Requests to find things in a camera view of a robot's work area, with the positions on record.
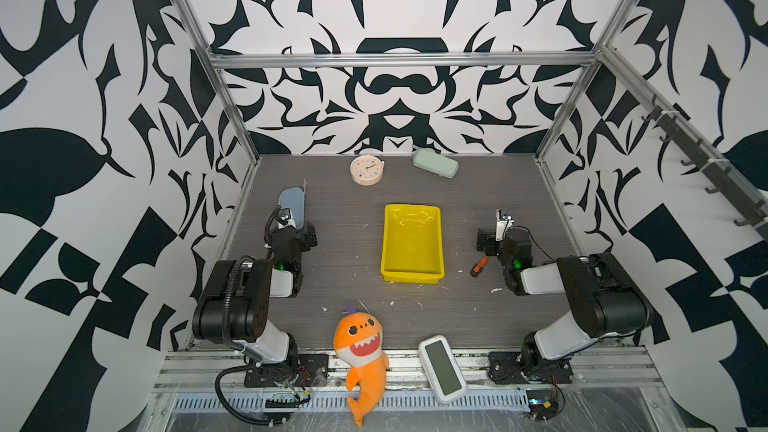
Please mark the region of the orange black screwdriver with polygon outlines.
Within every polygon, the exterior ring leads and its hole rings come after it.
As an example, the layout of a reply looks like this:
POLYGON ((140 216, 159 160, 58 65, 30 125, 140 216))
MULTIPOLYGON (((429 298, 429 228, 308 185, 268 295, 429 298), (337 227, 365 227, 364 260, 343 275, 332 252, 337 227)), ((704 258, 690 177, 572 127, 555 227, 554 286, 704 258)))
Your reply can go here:
POLYGON ((485 256, 480 259, 471 269, 470 275, 472 277, 478 277, 486 268, 489 261, 489 257, 485 256))

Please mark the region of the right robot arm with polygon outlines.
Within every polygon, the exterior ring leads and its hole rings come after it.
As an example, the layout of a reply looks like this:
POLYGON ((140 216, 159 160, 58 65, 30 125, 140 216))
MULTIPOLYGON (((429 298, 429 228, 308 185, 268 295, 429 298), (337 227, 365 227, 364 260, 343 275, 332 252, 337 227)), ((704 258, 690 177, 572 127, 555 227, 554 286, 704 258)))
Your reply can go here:
POLYGON ((471 270, 477 276, 490 258, 501 267, 515 295, 564 294, 569 311, 547 327, 529 333, 513 362, 499 356, 490 364, 496 381, 518 373, 528 381, 565 367, 570 357, 605 338, 634 336, 648 327, 653 308, 624 267, 610 253, 566 256, 533 264, 532 236, 520 227, 477 231, 484 254, 471 270))

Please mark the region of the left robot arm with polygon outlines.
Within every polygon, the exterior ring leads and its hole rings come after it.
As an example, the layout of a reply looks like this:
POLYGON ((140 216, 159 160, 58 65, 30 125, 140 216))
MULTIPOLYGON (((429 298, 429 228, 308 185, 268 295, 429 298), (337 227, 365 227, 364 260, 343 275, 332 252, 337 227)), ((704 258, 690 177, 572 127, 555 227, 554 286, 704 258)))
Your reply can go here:
POLYGON ((242 353, 261 367, 294 370, 295 339, 269 320, 272 298, 298 295, 303 283, 302 255, 317 246, 313 224, 277 228, 269 234, 268 256, 242 256, 214 265, 192 318, 198 340, 242 353))

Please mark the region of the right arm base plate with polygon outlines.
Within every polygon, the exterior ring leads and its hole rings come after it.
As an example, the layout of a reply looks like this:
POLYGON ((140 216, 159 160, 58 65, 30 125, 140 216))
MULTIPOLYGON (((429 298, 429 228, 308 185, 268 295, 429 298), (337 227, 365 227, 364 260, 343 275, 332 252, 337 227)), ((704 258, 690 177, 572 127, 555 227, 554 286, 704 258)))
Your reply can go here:
POLYGON ((569 358, 550 361, 538 356, 525 358, 522 352, 492 351, 488 361, 488 378, 496 385, 572 383, 569 358))

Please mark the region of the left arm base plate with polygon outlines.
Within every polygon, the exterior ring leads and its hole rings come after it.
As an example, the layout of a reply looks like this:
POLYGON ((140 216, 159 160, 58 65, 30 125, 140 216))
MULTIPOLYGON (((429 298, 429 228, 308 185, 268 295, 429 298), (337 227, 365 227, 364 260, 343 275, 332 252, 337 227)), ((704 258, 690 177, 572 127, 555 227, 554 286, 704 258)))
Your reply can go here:
POLYGON ((325 353, 300 353, 278 364, 252 367, 246 372, 246 388, 294 387, 321 385, 328 377, 329 356, 325 353))

